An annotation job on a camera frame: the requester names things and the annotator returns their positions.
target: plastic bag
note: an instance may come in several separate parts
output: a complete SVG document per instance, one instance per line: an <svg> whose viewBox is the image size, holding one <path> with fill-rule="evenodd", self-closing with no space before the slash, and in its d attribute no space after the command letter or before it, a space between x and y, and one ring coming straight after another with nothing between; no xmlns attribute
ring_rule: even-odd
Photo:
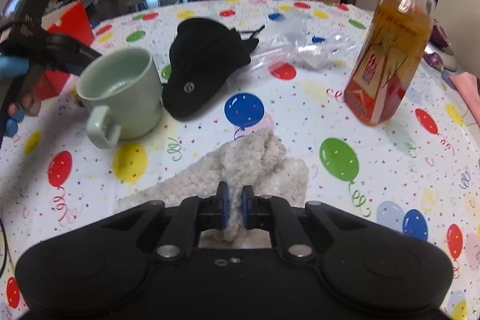
<svg viewBox="0 0 480 320"><path fill-rule="evenodd" d="M232 75L234 80L241 76L261 79L270 70L284 63L319 70L329 61L346 57L356 47L354 41L343 31L325 38L311 35L308 31L311 16L299 10L271 15L279 17L269 22L260 32L260 43L250 56L250 64L236 71Z"/></svg>

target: mug rim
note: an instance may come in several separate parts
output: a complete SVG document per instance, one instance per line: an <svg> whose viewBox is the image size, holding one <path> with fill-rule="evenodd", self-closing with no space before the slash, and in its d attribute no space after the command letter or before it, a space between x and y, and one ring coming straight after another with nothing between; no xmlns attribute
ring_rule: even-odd
<svg viewBox="0 0 480 320"><path fill-rule="evenodd" d="M82 94L81 92L81 83L82 83L82 78L83 77L87 77L88 73L91 73L91 69L96 67L96 65L98 63L100 63L103 59L105 58L108 58L110 56L113 56L113 55L116 55L118 52L130 52L130 51L143 51L145 54L148 55L149 59L148 59L148 64L146 65L145 69L140 73L140 75L138 75L135 79L133 79L128 85L125 85L125 86L122 86L122 88L119 88L117 89L116 91L114 91L111 95L109 95L108 97L94 97L94 98L89 98L89 97L86 97L85 95ZM84 70L83 72L80 74L80 77L78 79L78 82L77 82L77 85L76 85L76 89L77 89L77 94L78 96L82 99L82 100L87 100L87 101L90 101L90 102L95 102L97 100L104 100L105 98L111 98L111 97L114 97L116 96L117 94L120 94L121 92L123 92L125 89L124 87L128 87L134 83L136 83L137 81L139 81L147 72L148 72L148 69L150 68L150 66L152 65L152 62L153 62L153 56L152 54L150 53L150 51L148 51L147 49L145 48L142 48L142 47L129 47L129 48L121 48L121 49L118 49L117 51L113 51L113 52L110 52L108 53L107 55L101 55L99 58L93 60L92 63L90 63Z"/></svg>

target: red box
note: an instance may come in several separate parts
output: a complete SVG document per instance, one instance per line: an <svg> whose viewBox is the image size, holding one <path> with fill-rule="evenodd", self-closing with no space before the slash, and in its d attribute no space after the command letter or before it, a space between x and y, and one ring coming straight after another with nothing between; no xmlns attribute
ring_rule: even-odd
<svg viewBox="0 0 480 320"><path fill-rule="evenodd" d="M65 5L42 18L42 28L51 33L63 33L90 45L93 32L81 1ZM46 70L34 88L41 99L55 97L60 94L67 82L69 74L60 71Z"/></svg>

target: black cap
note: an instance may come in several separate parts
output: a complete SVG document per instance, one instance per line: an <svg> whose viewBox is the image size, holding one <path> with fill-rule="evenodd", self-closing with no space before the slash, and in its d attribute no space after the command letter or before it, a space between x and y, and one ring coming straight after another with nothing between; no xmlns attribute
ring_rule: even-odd
<svg viewBox="0 0 480 320"><path fill-rule="evenodd" d="M163 104L176 119L188 117L220 90L238 68L250 63L258 39L243 41L235 29L206 18L187 19L170 47L171 75Z"/></svg>

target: device screen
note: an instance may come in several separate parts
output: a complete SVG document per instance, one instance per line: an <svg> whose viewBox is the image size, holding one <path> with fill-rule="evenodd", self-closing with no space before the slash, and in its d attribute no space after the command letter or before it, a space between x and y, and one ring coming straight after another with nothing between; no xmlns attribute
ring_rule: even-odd
<svg viewBox="0 0 480 320"><path fill-rule="evenodd" d="M22 0L8 0L7 5L3 9L3 17L13 16L20 7Z"/></svg>

